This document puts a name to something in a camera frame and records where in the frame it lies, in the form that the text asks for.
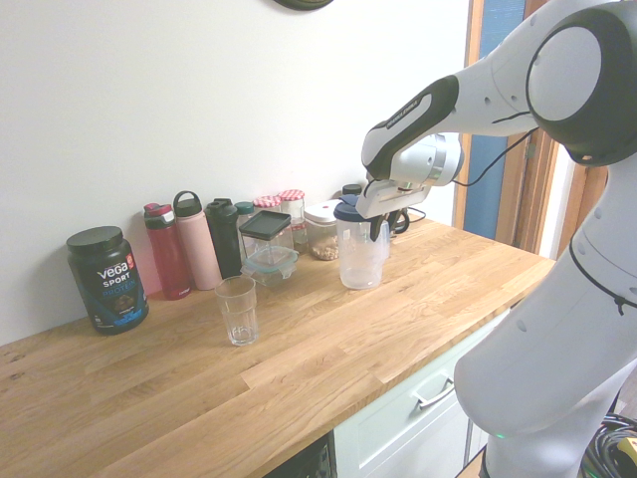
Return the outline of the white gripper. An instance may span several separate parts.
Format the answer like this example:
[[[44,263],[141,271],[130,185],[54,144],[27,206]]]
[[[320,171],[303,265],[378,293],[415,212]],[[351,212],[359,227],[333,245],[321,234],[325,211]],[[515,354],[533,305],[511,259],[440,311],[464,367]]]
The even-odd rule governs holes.
[[[401,183],[393,180],[369,179],[358,196],[355,209],[364,219],[370,219],[369,237],[378,239],[385,214],[390,227],[395,227],[401,215],[400,209],[422,203],[432,186],[427,184]]]

